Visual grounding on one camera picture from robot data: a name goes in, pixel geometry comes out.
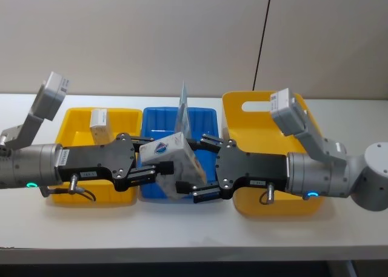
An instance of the white table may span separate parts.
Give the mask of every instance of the white table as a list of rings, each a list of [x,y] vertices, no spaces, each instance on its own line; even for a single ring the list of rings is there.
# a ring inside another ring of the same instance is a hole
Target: white table
[[[33,95],[0,95],[0,130],[21,124]],[[349,153],[388,140],[388,101],[308,100],[325,136]],[[177,106],[178,98],[67,96],[34,143],[53,142],[70,107]],[[219,98],[190,98],[217,111]],[[0,263],[268,261],[388,258],[388,210],[327,199],[314,216],[247,219],[232,201],[64,208],[38,189],[0,190]]]

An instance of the white box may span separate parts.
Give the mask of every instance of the white box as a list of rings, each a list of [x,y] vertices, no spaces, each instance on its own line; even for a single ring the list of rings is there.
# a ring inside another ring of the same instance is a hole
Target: white box
[[[105,145],[114,140],[106,108],[96,108],[92,110],[92,115],[90,117],[90,132],[92,133],[96,145]]]
[[[190,148],[182,132],[140,146],[141,164],[152,165],[164,161],[174,162],[173,175],[156,176],[156,183],[167,197],[179,199],[186,194],[176,192],[176,181],[187,181],[193,185],[206,183],[206,174]]]

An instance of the beige wall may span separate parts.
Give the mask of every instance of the beige wall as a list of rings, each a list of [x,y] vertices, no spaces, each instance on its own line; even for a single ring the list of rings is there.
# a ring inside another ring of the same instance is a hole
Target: beige wall
[[[268,0],[0,0],[0,92],[251,90]],[[256,90],[388,98],[387,0],[271,0]]]
[[[267,0],[0,0],[0,92],[220,96],[252,89]]]
[[[388,99],[388,0],[271,0],[256,90]]]

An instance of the green indicator light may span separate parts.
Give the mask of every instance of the green indicator light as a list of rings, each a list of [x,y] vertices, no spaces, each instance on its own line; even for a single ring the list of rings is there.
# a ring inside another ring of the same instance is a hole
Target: green indicator light
[[[34,182],[29,182],[29,183],[27,183],[27,185],[26,185],[28,188],[35,188],[35,187],[37,187],[38,185],[36,184],[36,183],[34,183]]]

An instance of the printed logo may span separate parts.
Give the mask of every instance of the printed logo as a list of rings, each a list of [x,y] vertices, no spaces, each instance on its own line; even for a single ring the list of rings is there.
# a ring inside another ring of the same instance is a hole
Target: printed logo
[[[155,149],[155,154],[163,154],[165,151],[167,151],[167,147],[168,147],[169,145],[167,144],[165,144],[165,143],[163,143],[163,142],[160,142],[157,146],[156,146],[156,149]]]

